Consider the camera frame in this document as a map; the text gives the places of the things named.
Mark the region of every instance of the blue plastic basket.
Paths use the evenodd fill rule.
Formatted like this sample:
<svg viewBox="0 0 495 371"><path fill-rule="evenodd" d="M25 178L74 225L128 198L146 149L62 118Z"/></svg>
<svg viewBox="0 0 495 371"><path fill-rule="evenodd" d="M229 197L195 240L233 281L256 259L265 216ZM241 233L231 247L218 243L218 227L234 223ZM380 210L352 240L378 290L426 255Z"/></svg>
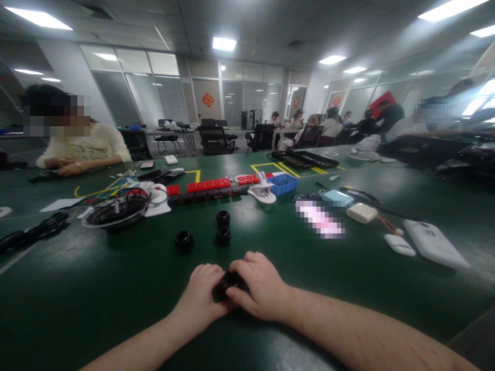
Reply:
<svg viewBox="0 0 495 371"><path fill-rule="evenodd" d="M268 178L267 182L273 183L271 188L272 193L275 196L280 196L281 194L294 191L298 187L299 179L289 174L281 174L273 178Z"/></svg>

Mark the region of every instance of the paper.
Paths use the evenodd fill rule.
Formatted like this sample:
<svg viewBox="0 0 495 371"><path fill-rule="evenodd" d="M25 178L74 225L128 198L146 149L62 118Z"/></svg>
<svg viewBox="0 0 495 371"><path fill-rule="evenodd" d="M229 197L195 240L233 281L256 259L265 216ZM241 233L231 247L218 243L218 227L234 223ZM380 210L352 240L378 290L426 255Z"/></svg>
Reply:
<svg viewBox="0 0 495 371"><path fill-rule="evenodd" d="M56 200L54 203L48 205L44 209L41 209L40 212L60 210L66 207L74 206L76 203L79 203L82 200L83 198L62 198L60 200Z"/></svg>
<svg viewBox="0 0 495 371"><path fill-rule="evenodd" d="M88 214L89 214L91 211L93 211L93 210L94 210L94 207L90 206L90 207L88 207L88 208L84 211L84 213L82 213L82 214L78 215L78 216L77 216L77 218L78 218L78 219L84 219L84 218L86 217L86 215L88 215Z"/></svg>

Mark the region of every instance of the green workbench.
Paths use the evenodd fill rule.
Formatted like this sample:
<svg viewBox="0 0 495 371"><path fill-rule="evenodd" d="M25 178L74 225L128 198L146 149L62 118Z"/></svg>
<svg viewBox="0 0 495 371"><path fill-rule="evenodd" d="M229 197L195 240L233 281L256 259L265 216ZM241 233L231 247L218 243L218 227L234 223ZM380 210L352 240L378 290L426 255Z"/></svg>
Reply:
<svg viewBox="0 0 495 371"><path fill-rule="evenodd" d="M400 163L383 165L349 159L340 168L291 169L300 176L297 193L352 186L379 198L397 213L440 228L471 264L454 271L423 259L397 255L385 243L378 220L361 225L345 215L345 237L321 239L295 211L291 195L263 205L249 195L181 205L144 218L115 233L84 228L80 220L60 235L38 242L11 264L19 252L0 256L0 355L5 369L78 369L111 347L166 316L175 306L193 269L215 263L228 269L246 251L260 251L291 285L331 295L386 313L446 343L493 305L495 235L493 190L476 183L442 181ZM171 167L187 173L187 184L266 173L283 166L266 152L179 158ZM165 165L155 161L155 169ZM0 206L14 211L0 219L0 235L48 217L39 210L59 198L97 192L135 164L120 164L82 176L30 184L39 171L4 172ZM330 181L331 175L340 178ZM215 244L215 215L231 215L229 247ZM387 216L395 225L402 221ZM192 252L175 252L174 236L193 233ZM214 323L178 352L167 369L341 369L308 339L278 324L259 321L241 309Z"/></svg>

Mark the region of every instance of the black tray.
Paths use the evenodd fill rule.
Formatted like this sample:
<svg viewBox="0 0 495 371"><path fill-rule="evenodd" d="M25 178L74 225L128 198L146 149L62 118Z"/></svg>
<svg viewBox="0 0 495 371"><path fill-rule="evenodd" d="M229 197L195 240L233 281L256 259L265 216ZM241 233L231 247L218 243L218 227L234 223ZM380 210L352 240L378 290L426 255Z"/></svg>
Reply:
<svg viewBox="0 0 495 371"><path fill-rule="evenodd" d="M306 167L336 167L340 162L315 155L308 151L276 151L272 152L271 156L277 160L284 161L287 165L296 168Z"/></svg>

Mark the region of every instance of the door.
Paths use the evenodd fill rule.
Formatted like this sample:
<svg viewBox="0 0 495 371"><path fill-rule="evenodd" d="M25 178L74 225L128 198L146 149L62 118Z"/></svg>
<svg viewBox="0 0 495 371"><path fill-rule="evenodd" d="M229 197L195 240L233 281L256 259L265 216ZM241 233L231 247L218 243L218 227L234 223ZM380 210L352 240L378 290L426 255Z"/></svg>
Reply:
<svg viewBox="0 0 495 371"><path fill-rule="evenodd" d="M221 120L222 111L220 109L218 81L193 79L192 83L199 116L198 123L201 124L201 119Z"/></svg>

